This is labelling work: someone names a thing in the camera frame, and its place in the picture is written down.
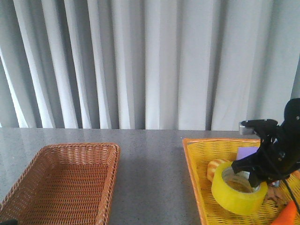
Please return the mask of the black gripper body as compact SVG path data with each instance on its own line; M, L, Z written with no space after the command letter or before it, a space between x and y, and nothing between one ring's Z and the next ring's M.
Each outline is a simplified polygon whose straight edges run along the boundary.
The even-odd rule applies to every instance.
M255 157L255 170L261 171L264 181L286 179L300 168L300 99L288 101L284 121L256 120L255 132L261 139Z

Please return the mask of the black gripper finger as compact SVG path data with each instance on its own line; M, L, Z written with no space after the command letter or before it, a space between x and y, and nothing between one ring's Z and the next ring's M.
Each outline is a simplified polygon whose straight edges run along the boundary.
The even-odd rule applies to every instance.
M239 160L235 160L231 165L233 172L235 174L240 173L242 171L253 173L255 171L255 157L248 156Z
M262 182L264 182L264 176L263 173L261 173L261 171L251 171L249 173L249 184L251 187L256 188L258 187Z

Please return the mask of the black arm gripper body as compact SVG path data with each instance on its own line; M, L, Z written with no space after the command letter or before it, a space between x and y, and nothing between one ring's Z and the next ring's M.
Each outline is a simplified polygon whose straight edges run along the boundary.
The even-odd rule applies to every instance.
M0 225L18 225L18 221L16 219L10 219L0 222Z

